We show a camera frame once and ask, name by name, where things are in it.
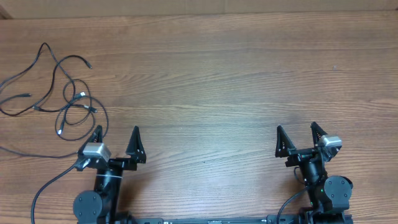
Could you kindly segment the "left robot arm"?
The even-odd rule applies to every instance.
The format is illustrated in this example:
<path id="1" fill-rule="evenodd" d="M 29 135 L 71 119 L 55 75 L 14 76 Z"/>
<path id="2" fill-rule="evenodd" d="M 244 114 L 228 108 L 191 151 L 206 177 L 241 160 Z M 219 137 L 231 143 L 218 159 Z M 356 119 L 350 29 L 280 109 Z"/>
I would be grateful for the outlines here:
<path id="1" fill-rule="evenodd" d="M 103 128 L 97 126 L 93 134 L 78 150 L 76 170 L 96 170 L 94 188 L 76 196 L 73 212 L 78 223 L 135 223 L 131 212 L 120 212 L 118 202 L 123 172 L 136 171 L 138 164 L 146 163 L 139 128 L 134 127 L 126 149 L 126 157 L 111 157 L 103 142 Z"/>

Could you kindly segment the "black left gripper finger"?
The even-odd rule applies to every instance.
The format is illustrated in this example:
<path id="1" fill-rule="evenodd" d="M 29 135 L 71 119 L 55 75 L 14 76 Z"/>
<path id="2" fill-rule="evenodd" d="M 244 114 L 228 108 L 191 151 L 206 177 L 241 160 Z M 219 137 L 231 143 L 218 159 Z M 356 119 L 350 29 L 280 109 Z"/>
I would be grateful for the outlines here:
<path id="1" fill-rule="evenodd" d="M 129 144 L 127 145 L 126 154 L 129 155 L 135 163 L 146 163 L 147 156 L 141 141 L 138 126 L 135 126 L 132 131 Z"/>
<path id="2" fill-rule="evenodd" d="M 91 136 L 86 140 L 86 143 L 91 142 L 103 142 L 103 127 L 101 125 L 97 125 Z"/>

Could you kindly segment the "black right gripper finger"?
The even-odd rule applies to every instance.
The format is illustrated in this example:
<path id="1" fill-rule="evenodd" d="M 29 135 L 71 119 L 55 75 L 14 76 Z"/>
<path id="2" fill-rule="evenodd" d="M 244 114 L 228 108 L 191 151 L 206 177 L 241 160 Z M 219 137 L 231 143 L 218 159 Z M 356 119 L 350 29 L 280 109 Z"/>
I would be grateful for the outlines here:
<path id="1" fill-rule="evenodd" d="M 322 144 L 321 138 L 322 136 L 327 135 L 327 133 L 315 121 L 311 123 L 310 127 L 312 130 L 312 138 L 314 145 Z"/>
<path id="2" fill-rule="evenodd" d="M 276 157 L 288 157 L 296 147 L 288 137 L 287 133 L 281 125 L 277 127 L 277 143 L 275 148 Z"/>

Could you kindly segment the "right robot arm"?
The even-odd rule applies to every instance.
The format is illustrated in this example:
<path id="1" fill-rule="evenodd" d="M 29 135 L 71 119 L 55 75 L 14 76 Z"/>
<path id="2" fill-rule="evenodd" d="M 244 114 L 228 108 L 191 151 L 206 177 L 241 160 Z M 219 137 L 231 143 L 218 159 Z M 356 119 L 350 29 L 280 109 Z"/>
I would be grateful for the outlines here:
<path id="1" fill-rule="evenodd" d="M 335 223 L 350 224 L 354 220 L 345 214 L 349 209 L 353 183 L 341 175 L 329 176 L 325 164 L 331 161 L 343 146 L 336 134 L 328 134 L 312 122 L 313 147 L 297 149 L 284 128 L 277 127 L 275 156 L 286 158 L 286 167 L 299 169 L 304 189 L 287 199 L 279 209 L 276 223 Z M 310 206 L 302 207 L 296 215 L 283 215 L 286 206 L 304 193 L 308 193 Z"/>

